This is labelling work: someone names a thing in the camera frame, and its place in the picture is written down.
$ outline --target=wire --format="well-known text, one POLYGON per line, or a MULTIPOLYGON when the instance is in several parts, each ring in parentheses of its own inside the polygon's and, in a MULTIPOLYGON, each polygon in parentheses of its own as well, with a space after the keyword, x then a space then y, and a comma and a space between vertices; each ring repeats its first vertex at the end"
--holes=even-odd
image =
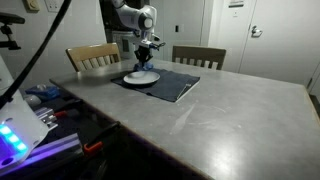
POLYGON ((6 105, 8 102, 11 102, 12 96, 14 93, 19 89, 23 81, 26 79, 28 74, 30 73, 33 66, 38 61, 39 57, 43 53, 44 49, 46 48, 48 42, 50 41, 52 35, 55 33, 57 28, 59 27, 60 22, 62 21, 64 15, 66 14, 69 5, 72 0, 65 0, 60 8, 60 11, 58 12, 56 18, 53 21, 53 24, 51 25, 51 28, 42 42, 41 46, 39 47, 38 51, 33 55, 32 59, 29 61, 27 66, 23 69, 23 71, 20 73, 20 75, 17 77, 17 79, 12 83, 12 85, 8 88, 8 90, 0 96, 0 110, 3 108, 4 105, 6 105))

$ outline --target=desk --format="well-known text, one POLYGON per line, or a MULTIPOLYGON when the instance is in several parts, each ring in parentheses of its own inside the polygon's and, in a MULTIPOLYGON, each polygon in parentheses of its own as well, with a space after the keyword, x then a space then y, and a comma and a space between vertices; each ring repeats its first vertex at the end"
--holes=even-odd
POLYGON ((177 103, 110 82, 136 60, 51 82, 211 178, 320 179, 319 118, 302 85, 152 62, 200 82, 177 103))

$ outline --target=wooden chair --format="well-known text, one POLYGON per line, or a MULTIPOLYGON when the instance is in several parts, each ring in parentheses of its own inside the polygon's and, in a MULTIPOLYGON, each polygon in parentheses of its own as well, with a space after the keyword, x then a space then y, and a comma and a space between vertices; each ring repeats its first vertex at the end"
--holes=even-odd
POLYGON ((75 47, 66 53, 77 72, 121 61, 116 43, 75 47))
POLYGON ((226 50, 200 46, 173 46, 172 62, 189 64, 212 69, 217 63, 217 70, 221 70, 226 50))

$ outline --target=white wall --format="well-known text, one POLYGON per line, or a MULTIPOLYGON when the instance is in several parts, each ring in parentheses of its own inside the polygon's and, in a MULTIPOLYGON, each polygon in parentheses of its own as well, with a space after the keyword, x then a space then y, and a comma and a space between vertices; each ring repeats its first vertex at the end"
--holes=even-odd
POLYGON ((203 25, 201 29, 201 40, 200 45, 207 47, 209 44, 210 28, 212 26, 212 10, 213 3, 215 0, 205 0, 204 1, 204 12, 203 12, 203 25))
POLYGON ((225 71, 239 71, 255 1, 245 0, 244 7, 229 8, 229 0, 214 0, 208 46, 227 50, 225 71))
MULTIPOLYGON (((38 3, 40 6, 38 13, 27 13, 22 0, 0 0, 0 12, 17 14, 26 19, 23 25, 11 26, 14 31, 13 36, 22 49, 18 51, 0 49, 14 78, 34 55, 57 15, 47 11, 44 0, 38 0, 38 3)), ((0 34, 0 41, 3 40, 6 40, 6 36, 0 34)), ((99 1, 73 0, 62 24, 27 77, 22 89, 40 83, 48 84, 51 77, 74 72, 65 49, 105 42, 99 1)))

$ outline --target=gray table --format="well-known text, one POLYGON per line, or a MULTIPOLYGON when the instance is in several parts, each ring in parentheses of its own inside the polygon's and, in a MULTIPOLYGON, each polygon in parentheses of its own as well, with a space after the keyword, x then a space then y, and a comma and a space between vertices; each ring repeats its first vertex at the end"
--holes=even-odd
POLYGON ((177 103, 110 82, 135 60, 51 82, 214 179, 320 179, 319 118, 302 85, 152 62, 200 82, 177 103))

